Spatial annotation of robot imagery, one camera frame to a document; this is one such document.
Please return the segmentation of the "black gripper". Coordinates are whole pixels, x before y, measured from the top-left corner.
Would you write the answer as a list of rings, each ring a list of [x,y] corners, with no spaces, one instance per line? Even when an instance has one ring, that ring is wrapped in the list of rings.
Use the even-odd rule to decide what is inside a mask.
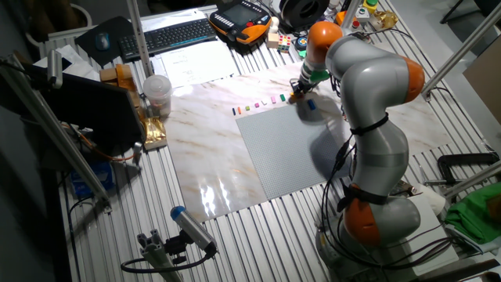
[[[291,79],[291,88],[293,92],[291,93],[291,97],[294,99],[297,98],[297,94],[299,93],[299,99],[304,99],[305,93],[309,92],[312,88],[309,83],[302,81],[301,79],[292,78]]]

